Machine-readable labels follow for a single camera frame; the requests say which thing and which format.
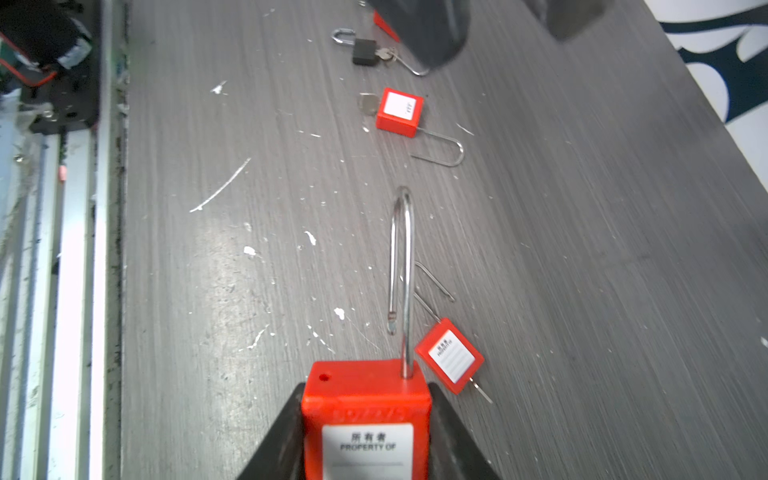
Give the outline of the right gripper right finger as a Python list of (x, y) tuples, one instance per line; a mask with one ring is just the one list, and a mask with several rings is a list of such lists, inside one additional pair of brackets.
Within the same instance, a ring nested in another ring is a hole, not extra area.
[(433, 480), (500, 480), (437, 383), (432, 397), (428, 478)]

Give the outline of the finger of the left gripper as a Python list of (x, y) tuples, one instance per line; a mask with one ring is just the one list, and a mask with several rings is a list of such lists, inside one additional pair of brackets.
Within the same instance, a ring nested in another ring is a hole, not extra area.
[(600, 19), (612, 0), (523, 0), (533, 16), (558, 41), (566, 41)]
[(467, 0), (372, 0), (371, 5), (427, 68), (450, 63), (467, 41), (471, 22)]

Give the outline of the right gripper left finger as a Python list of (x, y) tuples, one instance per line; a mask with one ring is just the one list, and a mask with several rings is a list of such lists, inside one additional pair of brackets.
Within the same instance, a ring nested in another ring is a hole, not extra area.
[(305, 479), (301, 402), (306, 384), (298, 383), (238, 480)]

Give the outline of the red padlock long shackle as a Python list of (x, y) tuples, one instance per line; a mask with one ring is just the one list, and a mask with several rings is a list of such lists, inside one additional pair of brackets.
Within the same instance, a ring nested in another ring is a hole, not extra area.
[(425, 479), (432, 396), (413, 358), (414, 209), (398, 188), (390, 230), (387, 327), (402, 334), (389, 360), (318, 361), (302, 401), (308, 479)]

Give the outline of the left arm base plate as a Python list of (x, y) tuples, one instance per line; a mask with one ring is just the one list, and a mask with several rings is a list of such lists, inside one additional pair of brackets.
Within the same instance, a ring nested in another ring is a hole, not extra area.
[(4, 1), (1, 38), (19, 59), (30, 130), (45, 135), (92, 127), (99, 118), (100, 1)]

